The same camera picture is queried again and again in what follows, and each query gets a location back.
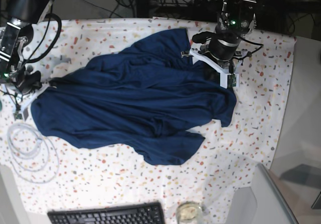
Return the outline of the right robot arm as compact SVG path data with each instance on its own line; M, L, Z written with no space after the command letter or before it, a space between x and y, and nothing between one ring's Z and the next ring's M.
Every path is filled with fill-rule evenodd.
M9 0L8 20L1 30L1 83L12 87L18 94L28 94L42 87L41 73L26 68L28 63L36 63L45 58L55 46L62 30L62 21L52 12L54 0ZM55 38L39 57L24 58L23 49L33 39L33 24L47 18L55 20L58 29Z

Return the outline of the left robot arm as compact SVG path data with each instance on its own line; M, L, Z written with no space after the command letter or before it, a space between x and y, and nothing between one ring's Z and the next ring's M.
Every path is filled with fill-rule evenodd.
M192 40L201 47L191 49L190 53L201 61L208 58L211 63L227 63L229 67L234 60L242 64L263 47L245 39L256 27L256 6L257 0L223 0L215 30L195 34Z

